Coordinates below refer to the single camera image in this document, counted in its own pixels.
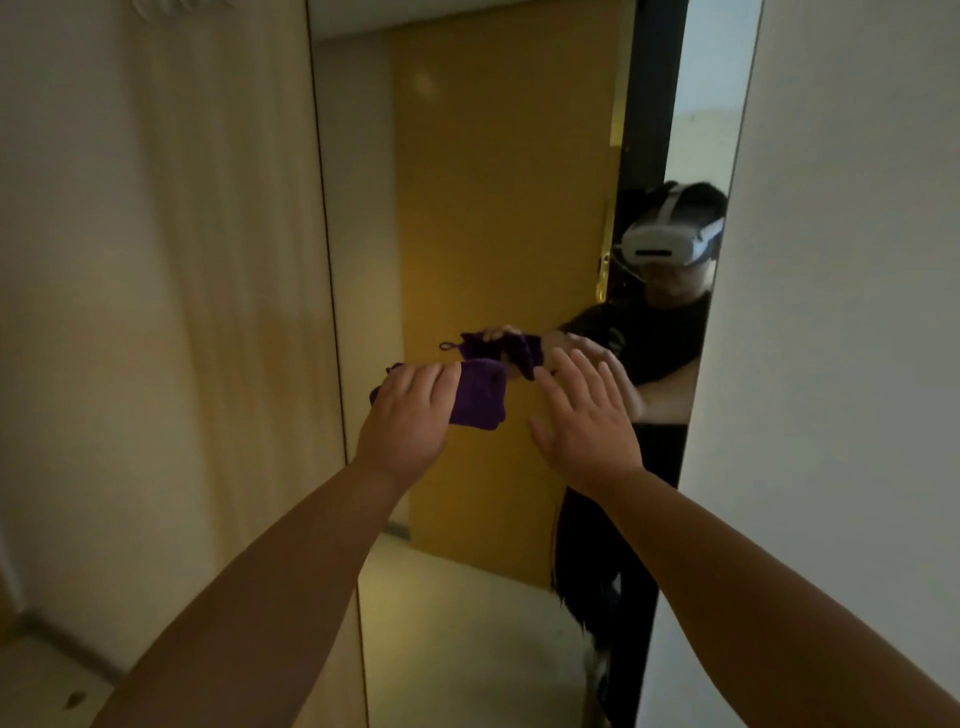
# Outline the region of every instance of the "white vr headset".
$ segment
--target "white vr headset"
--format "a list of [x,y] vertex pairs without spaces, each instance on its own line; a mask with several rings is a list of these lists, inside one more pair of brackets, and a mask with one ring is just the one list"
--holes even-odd
[[630,266],[659,263],[682,267],[712,256],[715,241],[723,232],[727,218],[721,217],[704,227],[671,222],[673,209],[686,187],[677,184],[670,189],[656,220],[635,222],[623,233],[617,247],[624,263]]

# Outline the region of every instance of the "tiled floor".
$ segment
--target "tiled floor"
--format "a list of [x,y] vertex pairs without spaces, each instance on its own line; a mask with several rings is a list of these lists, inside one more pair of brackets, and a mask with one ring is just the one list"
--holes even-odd
[[[110,690],[98,676],[32,638],[0,649],[3,728],[87,728]],[[68,701],[79,702],[67,709]]]
[[360,613],[371,728],[579,728],[587,641],[554,595],[383,536]]

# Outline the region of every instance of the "ceiling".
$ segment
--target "ceiling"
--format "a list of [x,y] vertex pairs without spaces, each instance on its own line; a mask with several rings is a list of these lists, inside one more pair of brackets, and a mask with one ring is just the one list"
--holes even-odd
[[390,28],[526,0],[308,0],[314,40]]

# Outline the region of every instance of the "person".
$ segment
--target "person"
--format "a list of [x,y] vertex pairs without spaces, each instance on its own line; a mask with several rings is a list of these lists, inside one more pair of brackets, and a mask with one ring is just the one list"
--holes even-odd
[[[622,275],[611,299],[541,336],[544,352],[580,349],[594,362],[607,362],[647,469],[674,487],[726,214],[727,196],[707,182],[623,192],[613,230],[613,259]],[[638,242],[638,231],[654,241],[654,250]],[[672,233],[681,238],[679,259],[665,255],[678,251]],[[519,330],[501,326],[484,335],[508,332]],[[549,355],[544,365],[552,368]],[[592,636],[591,688],[613,728],[633,728],[657,583],[603,509],[572,488],[564,493],[553,548],[553,589]]]
[[[650,473],[606,362],[551,352],[546,462],[599,503],[749,726],[960,725],[960,703],[853,614]],[[286,728],[315,684],[364,560],[444,447],[460,365],[393,371],[354,460],[170,624],[92,728]]]

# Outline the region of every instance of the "purple cloth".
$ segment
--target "purple cloth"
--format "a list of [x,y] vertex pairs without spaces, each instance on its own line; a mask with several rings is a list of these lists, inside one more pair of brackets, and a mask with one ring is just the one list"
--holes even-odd
[[[395,364],[387,373],[392,372]],[[376,401],[380,391],[377,387],[370,392],[370,404]],[[477,429],[494,430],[507,419],[507,410],[503,398],[507,394],[507,368],[492,359],[471,359],[465,361],[460,372],[460,384],[457,386],[457,399],[450,413],[451,425],[465,425]]]
[[543,346],[539,336],[526,333],[507,333],[496,341],[484,341],[483,332],[462,333],[463,342],[460,344],[444,343],[442,350],[460,350],[464,361],[475,359],[495,359],[502,361],[506,354],[507,360],[516,366],[524,377],[534,378],[534,368],[543,366]]

